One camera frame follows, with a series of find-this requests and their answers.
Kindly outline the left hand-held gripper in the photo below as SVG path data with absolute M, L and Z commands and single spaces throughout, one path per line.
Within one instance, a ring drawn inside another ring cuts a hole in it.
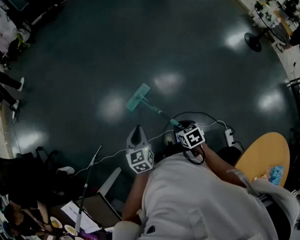
M 126 151 L 126 159 L 129 167 L 136 174 L 141 174 L 153 169 L 155 155 L 140 125 L 137 125 L 127 137 Z

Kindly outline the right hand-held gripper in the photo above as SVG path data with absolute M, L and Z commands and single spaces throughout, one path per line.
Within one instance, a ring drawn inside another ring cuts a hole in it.
M 174 125 L 173 130 L 176 143 L 183 148 L 191 150 L 206 142 L 204 131 L 197 122 L 183 120 L 179 122 L 179 125 Z

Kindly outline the teal mop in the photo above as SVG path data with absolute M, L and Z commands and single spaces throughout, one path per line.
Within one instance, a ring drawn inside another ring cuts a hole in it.
M 182 130 L 183 126 L 181 125 L 181 123 L 179 123 L 177 120 L 164 113 L 160 108 L 149 103 L 148 99 L 146 98 L 146 94 L 150 91 L 150 89 L 151 88 L 147 84 L 143 83 L 137 89 L 137 91 L 132 95 L 132 97 L 128 100 L 128 102 L 125 104 L 125 107 L 130 112 L 132 112 L 137 108 L 139 104 L 142 104 L 146 106 L 148 109 L 150 109 L 151 111 L 154 111 L 158 115 L 161 115 L 162 117 L 167 119 L 169 123 L 174 127 L 177 127 L 178 129 Z

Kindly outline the person's right forearm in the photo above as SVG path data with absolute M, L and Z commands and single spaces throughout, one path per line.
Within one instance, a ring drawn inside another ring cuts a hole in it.
M 202 144 L 202 149 L 205 153 L 205 162 L 211 171 L 218 176 L 222 181 L 245 188 L 246 186 L 240 178 L 233 172 L 235 168 L 221 159 L 206 143 Z

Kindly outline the person's left forearm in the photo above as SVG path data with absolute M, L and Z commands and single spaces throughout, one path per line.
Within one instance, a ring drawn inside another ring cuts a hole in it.
M 137 212 L 142 208 L 143 194 L 148 182 L 149 172 L 137 174 L 132 188 L 124 204 L 121 220 L 141 225 L 141 219 Z

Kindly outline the person's white shoe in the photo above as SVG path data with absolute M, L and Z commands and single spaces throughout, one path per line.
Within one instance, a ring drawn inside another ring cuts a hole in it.
M 173 135 L 171 135 L 170 133 L 166 133 L 163 137 L 163 142 L 165 144 L 165 146 L 171 146 L 171 145 L 175 145 L 175 137 Z

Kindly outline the white power strip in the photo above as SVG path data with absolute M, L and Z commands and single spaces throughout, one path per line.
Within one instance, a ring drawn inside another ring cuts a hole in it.
M 224 131 L 226 142 L 229 147 L 232 147 L 235 144 L 233 134 L 234 133 L 230 128 L 228 128 Z

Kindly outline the black round stool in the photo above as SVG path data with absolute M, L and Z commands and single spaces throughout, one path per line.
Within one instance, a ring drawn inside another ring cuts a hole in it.
M 223 147 L 217 152 L 217 155 L 228 164 L 235 166 L 240 159 L 242 152 L 235 146 Z

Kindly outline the white flat board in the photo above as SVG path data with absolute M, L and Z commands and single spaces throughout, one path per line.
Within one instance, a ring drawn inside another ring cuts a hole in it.
M 120 167 L 117 167 L 111 175 L 106 179 L 106 181 L 103 183 L 103 185 L 98 189 L 98 193 L 100 193 L 103 197 L 106 196 L 108 191 L 111 189 L 113 184 L 115 183 L 116 179 L 120 175 L 122 169 Z

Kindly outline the person's white shirt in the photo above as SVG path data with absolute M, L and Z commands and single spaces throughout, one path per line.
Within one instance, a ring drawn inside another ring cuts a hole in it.
M 118 222 L 112 240 L 289 240 L 300 212 L 297 198 L 238 169 L 226 175 L 238 184 L 181 153 L 163 159 L 149 174 L 138 222 Z

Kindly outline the round yellow wooden table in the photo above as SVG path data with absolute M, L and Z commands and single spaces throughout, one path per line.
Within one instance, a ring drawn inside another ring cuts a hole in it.
M 250 181 L 265 175 L 274 166 L 283 166 L 280 186 L 286 183 L 290 168 L 290 150 L 286 139 L 277 132 L 269 132 L 255 140 L 241 155 L 235 168 Z

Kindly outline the long pole with white grip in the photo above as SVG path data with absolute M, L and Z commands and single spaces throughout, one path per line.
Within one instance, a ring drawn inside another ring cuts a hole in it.
M 80 204 L 79 204 L 79 210 L 78 210 L 78 213 L 77 213 L 77 216 L 76 216 L 76 222 L 75 222 L 75 231 L 77 233 L 80 232 L 80 228 L 81 228 L 82 211 L 83 211 L 83 205 L 84 205 L 86 191 L 87 191 L 87 188 L 88 188 L 88 182 L 89 182 L 90 174 L 91 174 L 93 165 L 95 163 L 95 158 L 97 157 L 97 155 L 98 155 L 99 151 L 101 150 L 101 148 L 102 148 L 102 145 L 100 145 L 100 147 L 98 148 L 98 150 L 96 151 L 96 153 L 92 157 L 92 159 L 91 159 L 91 161 L 90 161 L 90 163 L 87 167 L 87 177 L 86 177 L 85 184 L 84 184 L 84 187 L 83 187 L 81 201 L 80 201 Z

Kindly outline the dark laptop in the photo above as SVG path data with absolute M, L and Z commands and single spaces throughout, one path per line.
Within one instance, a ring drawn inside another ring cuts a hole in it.
M 100 192 L 84 198 L 83 210 L 104 229 L 121 221 L 121 216 Z

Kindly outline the blue plastic packet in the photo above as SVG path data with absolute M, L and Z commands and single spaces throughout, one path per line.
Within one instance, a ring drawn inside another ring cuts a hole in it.
M 272 166 L 269 169 L 267 173 L 267 178 L 272 184 L 279 186 L 281 179 L 283 178 L 283 175 L 284 175 L 284 166 L 276 165 L 276 166 Z

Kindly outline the white paper sheet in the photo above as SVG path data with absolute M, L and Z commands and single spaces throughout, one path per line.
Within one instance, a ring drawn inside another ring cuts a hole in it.
M 77 232 L 82 229 L 85 233 L 90 234 L 101 230 L 96 222 L 83 210 L 80 212 L 80 208 L 73 201 L 65 204 L 61 210 L 75 222 L 75 230 Z

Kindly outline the white bowl with yellow food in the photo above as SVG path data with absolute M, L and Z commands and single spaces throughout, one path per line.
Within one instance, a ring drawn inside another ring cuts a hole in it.
M 78 232 L 76 231 L 76 229 L 74 227 L 72 227 L 71 225 L 65 224 L 64 229 L 66 230 L 67 233 L 69 233 L 72 236 L 76 237 L 78 235 Z
M 51 225 L 56 229 L 62 229 L 63 225 L 62 223 L 54 216 L 50 217 Z

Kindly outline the black office chair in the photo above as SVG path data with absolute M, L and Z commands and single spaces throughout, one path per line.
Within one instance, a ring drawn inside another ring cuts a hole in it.
M 59 152 L 53 150 L 47 153 L 41 146 L 37 147 L 35 152 L 36 156 L 29 152 L 12 159 L 0 157 L 0 194 L 2 196 L 22 188 L 28 190 L 31 187 L 42 187 L 53 178 L 49 164 Z

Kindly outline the round black pedestal table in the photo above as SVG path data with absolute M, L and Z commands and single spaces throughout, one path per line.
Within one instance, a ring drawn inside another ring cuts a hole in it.
M 284 20 L 279 16 L 279 12 L 276 9 L 271 9 L 268 4 L 255 4 L 254 11 L 264 23 L 265 28 L 258 35 L 253 35 L 249 32 L 244 34 L 246 44 L 253 51 L 260 52 L 262 50 L 260 40 L 267 32 L 271 32 L 282 44 L 286 45 L 290 41 L 290 35 L 284 25 Z

